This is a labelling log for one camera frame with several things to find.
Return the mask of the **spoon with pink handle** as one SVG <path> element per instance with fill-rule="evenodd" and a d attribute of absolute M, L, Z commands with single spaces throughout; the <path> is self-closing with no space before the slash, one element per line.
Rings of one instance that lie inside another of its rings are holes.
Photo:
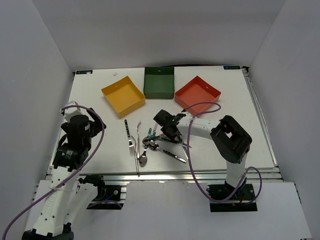
<path fill-rule="evenodd" d="M 143 140 L 142 143 L 145 146 L 149 146 L 150 148 L 156 148 L 157 147 L 157 143 L 156 141 L 162 141 L 164 140 L 162 137 L 158 136 L 146 136 Z"/>

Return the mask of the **spoon with dark handle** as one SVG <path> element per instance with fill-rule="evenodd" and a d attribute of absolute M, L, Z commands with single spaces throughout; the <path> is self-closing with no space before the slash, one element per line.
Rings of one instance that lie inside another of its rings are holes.
<path fill-rule="evenodd" d="M 187 163 L 187 161 L 186 161 L 185 159 L 177 156 L 176 154 L 174 154 L 174 153 L 172 153 L 172 152 L 170 152 L 170 151 L 168 151 L 168 150 L 162 149 L 162 148 L 161 148 L 157 143 L 155 143 L 155 142 L 149 143 L 148 146 L 149 146 L 149 148 L 150 148 L 152 151 L 154 151 L 154 152 L 161 152 L 161 153 L 163 153 L 163 154 L 165 154 L 165 155 L 168 155 L 168 156 L 170 156 L 170 157 L 172 157 L 172 158 L 180 161 L 181 163 L 184 163 L 184 164 Z"/>

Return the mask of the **spoon with green handle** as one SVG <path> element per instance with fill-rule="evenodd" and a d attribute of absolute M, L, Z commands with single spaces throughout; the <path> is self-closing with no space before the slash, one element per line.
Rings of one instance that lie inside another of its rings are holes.
<path fill-rule="evenodd" d="M 152 132 L 152 129 L 149 128 L 148 136 L 151 136 L 151 132 Z M 141 167 L 144 167 L 147 164 L 147 161 L 148 161 L 147 150 L 148 149 L 149 149 L 149 146 L 148 145 L 144 145 L 143 152 L 140 155 L 140 159 L 139 159 L 139 165 Z"/>

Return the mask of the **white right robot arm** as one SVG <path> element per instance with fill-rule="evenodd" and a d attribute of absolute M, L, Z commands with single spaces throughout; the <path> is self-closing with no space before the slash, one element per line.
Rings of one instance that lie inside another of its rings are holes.
<path fill-rule="evenodd" d="M 196 136 L 213 140 L 218 152 L 226 160 L 226 195 L 236 200 L 244 193 L 242 176 L 246 158 L 252 143 L 251 136 L 230 115 L 220 120 L 200 119 L 184 113 L 172 115 L 160 110 L 153 120 L 161 126 L 161 132 L 171 140 Z"/>

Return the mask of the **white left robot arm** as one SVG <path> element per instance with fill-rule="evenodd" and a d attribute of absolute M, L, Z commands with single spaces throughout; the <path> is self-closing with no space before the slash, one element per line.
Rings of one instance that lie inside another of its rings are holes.
<path fill-rule="evenodd" d="M 105 196 L 106 187 L 98 175 L 89 175 L 82 180 L 84 186 L 71 199 L 71 192 L 81 169 L 89 162 L 96 149 L 90 153 L 92 138 L 104 134 L 106 125 L 92 109 L 70 105 L 62 108 L 65 132 L 58 143 L 52 163 L 50 190 L 36 203 L 44 201 L 43 209 L 31 230 L 23 233 L 24 240 L 72 240 L 75 234 L 72 225 L 79 213 L 93 200 Z"/>

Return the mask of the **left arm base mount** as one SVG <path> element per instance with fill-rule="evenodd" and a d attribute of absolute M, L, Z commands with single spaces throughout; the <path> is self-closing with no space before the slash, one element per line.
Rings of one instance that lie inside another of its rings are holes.
<path fill-rule="evenodd" d="M 89 203 L 87 210 L 121 210 L 124 203 L 122 201 L 121 185 L 106 184 L 102 175 L 87 175 L 79 178 L 79 190 L 82 186 L 93 185 L 97 195 Z"/>

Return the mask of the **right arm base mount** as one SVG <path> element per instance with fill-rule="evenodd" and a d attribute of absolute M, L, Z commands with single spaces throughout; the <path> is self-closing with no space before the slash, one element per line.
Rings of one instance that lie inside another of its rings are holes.
<path fill-rule="evenodd" d="M 208 195 L 215 200 L 223 200 L 230 195 L 232 189 L 224 184 L 211 184 L 206 189 Z M 246 183 L 226 202 L 217 203 L 210 201 L 210 211 L 212 213 L 232 213 L 232 212 L 257 212 L 256 201 L 249 203 L 255 198 L 255 191 L 252 184 Z"/>

